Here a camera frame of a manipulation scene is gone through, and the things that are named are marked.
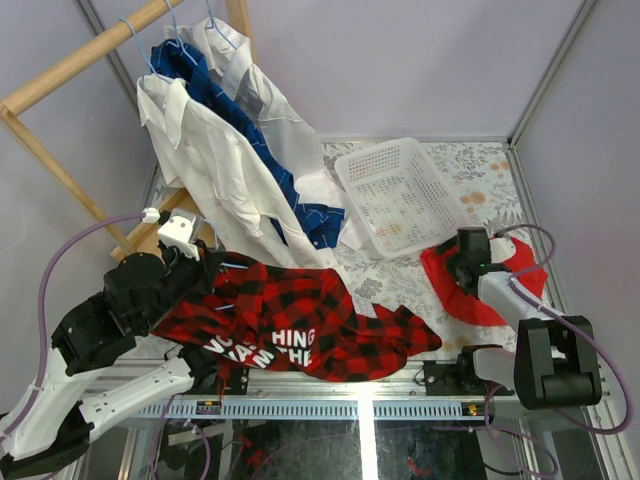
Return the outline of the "red black plaid shirt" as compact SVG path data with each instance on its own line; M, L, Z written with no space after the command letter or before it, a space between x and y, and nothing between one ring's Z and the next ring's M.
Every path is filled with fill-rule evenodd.
M208 350L223 373L243 365L328 382L373 381L442 345L408 308L353 297L333 269L275 267L235 252L223 262L248 269L218 275L212 293L186 296L153 331ZM234 307L215 310L228 304Z

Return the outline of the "light blue wire hanger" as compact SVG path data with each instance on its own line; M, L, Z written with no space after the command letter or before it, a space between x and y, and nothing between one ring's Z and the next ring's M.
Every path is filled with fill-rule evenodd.
M215 224L210 221L205 219L204 222L206 224L208 224L211 227L211 230L213 232L213 240L214 240L214 249L215 250L219 250L222 247L222 242L218 237L217 234L217 228L215 226ZM247 270L248 267L246 265L239 265L239 264L233 264L233 263L228 263L228 262L221 262L217 268L217 274L225 274L227 275L229 273L230 269L237 269L237 270ZM228 310L234 307L234 304L228 304L228 305L224 305L224 306L219 306L216 307L215 310L216 311L221 311L221 310Z

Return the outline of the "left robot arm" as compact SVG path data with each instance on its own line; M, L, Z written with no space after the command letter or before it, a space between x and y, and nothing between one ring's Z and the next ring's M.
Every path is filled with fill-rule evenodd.
M175 247L160 256L125 257L104 276L104 288L69 311L51 336L44 379L24 417L11 412L1 427L1 474L22 479L55 473L124 419L167 397L212 392L219 371L211 352L183 347L156 369L98 395L87 389L136 339L151 333L188 293L212 289L225 252L197 241L199 259Z

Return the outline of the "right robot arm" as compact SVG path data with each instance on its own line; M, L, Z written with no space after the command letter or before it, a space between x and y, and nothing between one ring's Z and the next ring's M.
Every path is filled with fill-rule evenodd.
M461 349L449 385L480 394L497 385L528 410L582 407L602 398L592 325L546 305L546 272L524 242L464 227L425 250L421 262L444 310L472 326L508 326L514 351L498 344Z

